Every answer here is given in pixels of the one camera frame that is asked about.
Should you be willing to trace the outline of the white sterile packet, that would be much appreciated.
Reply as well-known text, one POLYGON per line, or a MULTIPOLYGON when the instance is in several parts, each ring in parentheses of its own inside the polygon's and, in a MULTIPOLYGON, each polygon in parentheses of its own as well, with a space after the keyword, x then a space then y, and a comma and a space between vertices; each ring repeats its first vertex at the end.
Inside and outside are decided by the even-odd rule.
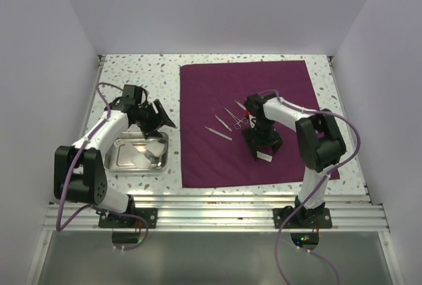
POLYGON ((260 158, 261 160, 267 161, 267 162, 271 162, 272 161, 272 156, 262 153, 262 152, 257 152, 256 154, 257 158, 260 158))

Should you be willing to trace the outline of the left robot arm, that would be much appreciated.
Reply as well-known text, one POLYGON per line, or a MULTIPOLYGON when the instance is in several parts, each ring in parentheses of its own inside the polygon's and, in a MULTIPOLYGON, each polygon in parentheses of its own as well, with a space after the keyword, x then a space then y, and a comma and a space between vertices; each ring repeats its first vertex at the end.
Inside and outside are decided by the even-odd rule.
POLYGON ((70 201, 114 212, 114 220, 125 228, 136 222, 137 211, 129 206, 129 196, 107 186, 104 168, 106 153, 131 125, 137 125, 146 139, 158 137, 163 126, 175 127, 159 100, 108 104, 85 136, 55 151, 53 190, 60 213, 70 201))

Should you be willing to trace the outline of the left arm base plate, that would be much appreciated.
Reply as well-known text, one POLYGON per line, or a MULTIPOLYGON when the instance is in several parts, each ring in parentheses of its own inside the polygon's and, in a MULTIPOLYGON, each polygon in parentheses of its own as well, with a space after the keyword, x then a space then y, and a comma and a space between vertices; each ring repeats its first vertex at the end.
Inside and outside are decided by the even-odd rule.
POLYGON ((158 219, 158 209, 156 208, 136 208, 133 214, 111 214, 110 212, 97 210, 100 216, 98 226, 100 228, 123 229, 139 227, 139 223, 145 228, 156 227, 158 219))

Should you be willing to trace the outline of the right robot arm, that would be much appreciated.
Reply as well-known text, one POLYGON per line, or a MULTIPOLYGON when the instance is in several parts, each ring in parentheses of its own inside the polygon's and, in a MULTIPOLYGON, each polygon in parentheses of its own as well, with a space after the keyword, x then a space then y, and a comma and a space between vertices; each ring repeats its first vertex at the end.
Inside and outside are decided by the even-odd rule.
POLYGON ((258 149, 271 148, 275 154, 283 140, 274 124, 295 132, 297 147, 305 165, 303 186, 295 200, 293 218, 297 225, 309 227, 322 214, 326 180, 324 172, 335 166, 346 153, 346 144, 331 111, 316 111, 292 104, 272 93, 253 94, 245 100, 251 125, 242 130, 253 158, 258 149))

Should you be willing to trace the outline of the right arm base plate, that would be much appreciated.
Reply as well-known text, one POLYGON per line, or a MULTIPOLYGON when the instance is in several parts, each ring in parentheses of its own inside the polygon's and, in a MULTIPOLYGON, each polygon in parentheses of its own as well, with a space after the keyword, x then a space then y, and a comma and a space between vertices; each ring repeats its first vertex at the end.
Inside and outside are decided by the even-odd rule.
POLYGON ((301 208, 286 223, 284 221, 293 213, 295 208, 285 206, 272 210, 274 227, 279 229, 330 229, 333 228, 331 214, 324 205, 315 209, 301 208))

